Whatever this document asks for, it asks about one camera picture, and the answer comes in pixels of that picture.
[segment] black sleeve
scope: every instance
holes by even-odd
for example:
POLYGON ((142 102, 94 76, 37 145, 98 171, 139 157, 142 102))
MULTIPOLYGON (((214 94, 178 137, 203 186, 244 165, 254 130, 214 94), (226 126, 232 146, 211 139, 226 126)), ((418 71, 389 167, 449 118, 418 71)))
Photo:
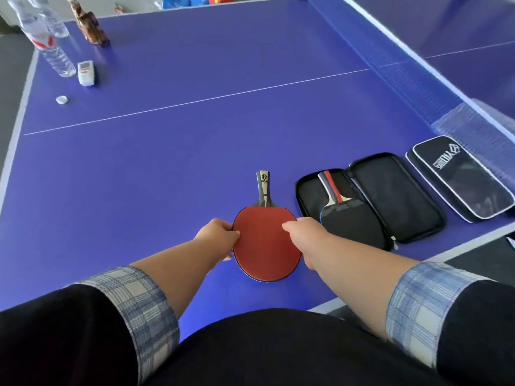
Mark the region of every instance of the black sleeve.
POLYGON ((437 370, 460 385, 515 384, 515 288, 491 280, 468 286, 442 326, 437 370))
POLYGON ((137 382, 129 331, 97 289, 70 285, 0 312, 0 384, 137 382))

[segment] hand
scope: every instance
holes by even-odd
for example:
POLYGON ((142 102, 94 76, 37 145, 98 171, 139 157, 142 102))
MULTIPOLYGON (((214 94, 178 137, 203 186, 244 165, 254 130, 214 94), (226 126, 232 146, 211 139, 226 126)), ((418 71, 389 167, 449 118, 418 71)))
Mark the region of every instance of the hand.
POLYGON ((212 219, 206 226, 199 230, 195 236, 196 241, 205 241, 215 253, 216 262, 231 258, 231 250, 240 238, 240 232, 232 232, 232 224, 221 219, 212 219))
POLYGON ((325 228, 313 218, 297 218, 296 221, 283 223, 283 229, 290 234, 295 245, 304 256, 310 270, 315 270, 315 255, 321 244, 330 236, 325 228))

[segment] plastic water bottle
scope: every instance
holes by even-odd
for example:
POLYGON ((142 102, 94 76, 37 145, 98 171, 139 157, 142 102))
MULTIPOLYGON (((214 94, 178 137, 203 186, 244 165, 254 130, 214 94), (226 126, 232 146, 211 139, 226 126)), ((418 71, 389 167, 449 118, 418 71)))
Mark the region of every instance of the plastic water bottle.
POLYGON ((28 2, 39 13, 51 34, 57 38, 66 38, 69 36, 68 28, 66 28, 66 25, 64 25, 57 13, 50 8, 48 0, 28 0, 28 2))
POLYGON ((9 5, 16 11, 20 27, 43 57, 61 77, 71 77, 77 70, 64 51, 57 45, 54 36, 48 32, 38 16, 28 10, 22 0, 9 0, 9 5))

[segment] bottle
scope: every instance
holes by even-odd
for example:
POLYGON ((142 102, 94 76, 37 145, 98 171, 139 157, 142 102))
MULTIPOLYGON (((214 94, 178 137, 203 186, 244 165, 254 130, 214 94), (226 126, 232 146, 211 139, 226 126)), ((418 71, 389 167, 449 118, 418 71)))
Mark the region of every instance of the bottle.
POLYGON ((20 20, 20 27, 27 38, 36 46, 43 57, 61 77, 71 77, 76 73, 72 61, 57 45, 56 39, 38 16, 29 12, 28 5, 22 0, 9 0, 20 20))
POLYGON ((64 25, 59 16, 57 16, 57 13, 50 8, 48 0, 28 0, 28 2, 39 13, 48 31, 50 31, 52 35, 57 38, 66 38, 69 36, 68 28, 66 28, 66 25, 64 25))
POLYGON ((108 44, 109 39, 107 39, 106 33, 100 27, 93 12, 84 12, 77 0, 68 0, 68 2, 77 25, 89 43, 98 44, 102 47, 108 44))

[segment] table tennis paddle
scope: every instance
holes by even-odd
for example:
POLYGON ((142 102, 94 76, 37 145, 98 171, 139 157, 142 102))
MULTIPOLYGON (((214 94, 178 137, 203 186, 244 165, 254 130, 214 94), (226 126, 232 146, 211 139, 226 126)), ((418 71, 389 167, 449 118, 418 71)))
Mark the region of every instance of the table tennis paddle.
POLYGON ((299 264, 300 250, 282 227, 295 217, 272 202, 270 172, 259 171, 257 184, 259 202, 245 207, 234 220, 232 229, 239 230, 241 235, 233 253, 240 268, 251 278, 276 281, 287 277, 299 264))
POLYGON ((329 202, 320 212, 322 226, 338 237, 385 247, 381 223, 370 206, 360 199, 342 196, 328 170, 320 172, 318 178, 329 196, 329 202))

